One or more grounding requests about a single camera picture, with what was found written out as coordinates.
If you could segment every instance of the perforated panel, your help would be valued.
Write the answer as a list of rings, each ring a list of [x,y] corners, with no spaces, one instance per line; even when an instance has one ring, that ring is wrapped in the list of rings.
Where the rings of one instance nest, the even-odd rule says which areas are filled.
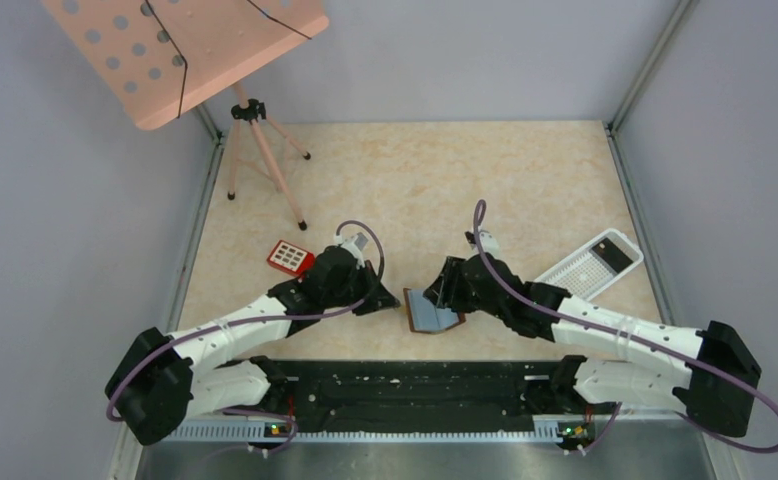
[[[167,442],[268,442],[285,438],[263,436],[265,422],[241,419],[187,420],[164,441]],[[369,433],[318,432],[299,433],[294,442],[301,443],[559,443],[556,421],[537,421],[529,432],[486,433]]]
[[[633,260],[630,266],[617,275],[591,250],[593,245],[605,238]],[[536,281],[565,288],[579,298],[591,300],[634,269],[642,260],[642,252],[622,232],[608,229],[540,275]]]
[[[143,0],[42,3],[144,130],[307,41],[244,0],[149,0],[150,8]],[[310,37],[329,23],[320,0],[254,3]],[[181,108],[183,58],[188,71]]]

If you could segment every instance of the tripod leg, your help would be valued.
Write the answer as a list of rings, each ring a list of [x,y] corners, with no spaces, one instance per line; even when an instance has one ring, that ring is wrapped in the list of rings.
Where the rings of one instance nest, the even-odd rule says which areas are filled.
[[[297,140],[295,140],[295,137],[292,136],[291,133],[289,133],[288,130],[283,128],[282,125],[277,123],[273,118],[271,118],[270,115],[266,115],[265,121],[268,122],[269,125],[274,127],[275,130],[277,130],[277,133],[283,136],[283,138],[286,139],[287,142],[289,142],[295,149],[300,152],[301,156],[304,157],[304,160],[309,160],[312,158],[312,155],[307,151],[306,148],[302,147],[300,143],[298,143]]]
[[[289,202],[289,206],[292,207],[292,213],[295,214],[295,220],[298,222],[298,227],[300,227],[301,230],[306,230],[307,222],[304,220],[304,214],[301,213],[301,207],[298,206],[298,202],[295,200],[295,197],[292,196],[292,192],[289,191],[289,186],[286,185],[286,180],[283,178],[283,174],[280,173],[280,167],[277,166],[277,161],[274,160],[274,155],[268,147],[268,141],[266,141],[265,135],[259,128],[259,123],[257,123],[256,120],[251,120],[249,123],[251,126],[251,133],[253,133],[254,139],[262,153],[262,159],[265,161],[265,167],[268,169],[268,173],[276,180],[275,184],[283,191],[283,195],[286,195],[286,200]]]
[[[233,120],[233,128],[230,129],[230,138],[227,139],[227,150],[230,150],[230,177],[227,179],[227,198],[236,198],[236,170],[239,168],[239,139],[241,137],[241,124],[239,120]]]

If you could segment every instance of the red calculator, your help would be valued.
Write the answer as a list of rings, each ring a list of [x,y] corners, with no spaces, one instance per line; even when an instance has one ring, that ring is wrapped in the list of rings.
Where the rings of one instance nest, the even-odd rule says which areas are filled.
[[[266,261],[277,270],[298,277],[315,263],[315,255],[297,245],[280,240]]]

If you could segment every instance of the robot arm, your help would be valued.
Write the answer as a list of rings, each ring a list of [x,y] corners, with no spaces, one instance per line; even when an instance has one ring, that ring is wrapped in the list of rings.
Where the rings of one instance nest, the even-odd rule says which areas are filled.
[[[522,282],[498,258],[500,250],[494,237],[481,231],[485,255],[513,290],[557,314],[576,317],[600,329],[565,321],[512,297],[484,265],[473,235],[466,233],[466,239],[472,245],[472,256],[448,257],[437,280],[425,290],[425,297],[437,308],[458,313],[482,310],[519,335],[588,347],[622,360],[564,358],[556,373],[540,386],[554,393],[559,407],[574,412],[582,412],[587,404],[605,402],[662,407],[686,413],[712,432],[745,435],[754,402],[751,395],[712,374],[693,370],[677,358],[630,341],[635,335],[664,345],[756,388],[760,367],[733,328],[719,322],[711,322],[706,330],[661,325],[601,308],[560,287]]]
[[[328,308],[359,300],[355,315],[397,307],[398,300],[363,259],[366,243],[362,234],[337,238],[302,277],[275,285],[222,318],[169,335],[156,328],[142,332],[105,389],[139,442],[158,442],[187,417],[259,403],[280,379],[273,365],[227,364],[242,352],[317,323]]]

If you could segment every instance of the metal floor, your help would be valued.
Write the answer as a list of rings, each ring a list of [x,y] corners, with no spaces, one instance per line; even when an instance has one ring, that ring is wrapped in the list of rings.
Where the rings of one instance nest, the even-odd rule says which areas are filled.
[[[137,480],[715,480],[704,442],[682,421],[622,420],[586,458],[553,445],[295,444],[263,460],[222,443],[161,442],[145,449]]]

